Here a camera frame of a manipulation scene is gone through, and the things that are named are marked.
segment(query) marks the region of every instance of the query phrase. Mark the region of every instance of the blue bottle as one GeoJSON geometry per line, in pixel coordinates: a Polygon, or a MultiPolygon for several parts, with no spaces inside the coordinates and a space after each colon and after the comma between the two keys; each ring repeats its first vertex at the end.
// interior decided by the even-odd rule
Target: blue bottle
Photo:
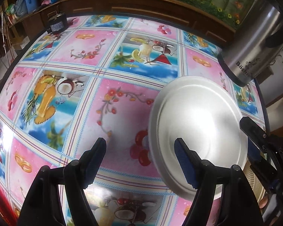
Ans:
{"type": "Polygon", "coordinates": [[[31,13],[38,7],[38,0],[25,0],[27,11],[31,13]]]}

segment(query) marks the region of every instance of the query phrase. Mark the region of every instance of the pot handle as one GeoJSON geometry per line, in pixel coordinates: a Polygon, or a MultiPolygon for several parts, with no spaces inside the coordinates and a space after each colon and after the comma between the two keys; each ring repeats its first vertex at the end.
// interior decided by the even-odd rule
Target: pot handle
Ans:
{"type": "Polygon", "coordinates": [[[274,34],[268,36],[265,40],[265,45],[268,48],[277,47],[283,44],[283,25],[274,34]]]}

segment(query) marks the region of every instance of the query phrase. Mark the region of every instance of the stainless steel pot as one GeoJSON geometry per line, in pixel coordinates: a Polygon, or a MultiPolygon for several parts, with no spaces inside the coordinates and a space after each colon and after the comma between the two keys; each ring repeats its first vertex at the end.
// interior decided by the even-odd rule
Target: stainless steel pot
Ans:
{"type": "Polygon", "coordinates": [[[234,40],[217,56],[227,76],[243,87],[283,48],[283,11],[276,0],[258,0],[234,40]]]}

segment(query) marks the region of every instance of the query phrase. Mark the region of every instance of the aluminum pot lid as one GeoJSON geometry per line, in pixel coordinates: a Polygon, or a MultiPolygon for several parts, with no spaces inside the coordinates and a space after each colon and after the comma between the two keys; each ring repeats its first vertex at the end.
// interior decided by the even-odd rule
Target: aluminum pot lid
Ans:
{"type": "MultiPolygon", "coordinates": [[[[148,130],[152,159],[165,184],[184,199],[195,197],[196,190],[186,182],[174,152],[179,137],[201,159],[243,169],[248,139],[239,128],[241,118],[230,95],[209,79],[183,76],[165,86],[155,99],[148,130]]],[[[217,185],[214,199],[221,191],[222,185],[217,185]]]]}

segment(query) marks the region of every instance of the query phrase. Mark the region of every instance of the table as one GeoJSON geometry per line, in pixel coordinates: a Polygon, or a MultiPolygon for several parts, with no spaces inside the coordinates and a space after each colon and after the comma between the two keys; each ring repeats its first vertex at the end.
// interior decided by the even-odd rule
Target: table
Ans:
{"type": "MultiPolygon", "coordinates": [[[[68,22],[61,34],[45,32],[31,43],[3,81],[0,212],[15,225],[40,167],[65,166],[103,137],[107,153],[85,190],[99,225],[181,225],[191,202],[163,183],[149,151],[155,97],[177,77],[203,76],[265,129],[254,81],[235,85],[218,64],[220,48],[168,24],[111,15],[68,22]]],[[[73,225],[63,186],[60,197],[67,225],[73,225]]],[[[219,202],[213,203],[208,225],[219,202]]]]}

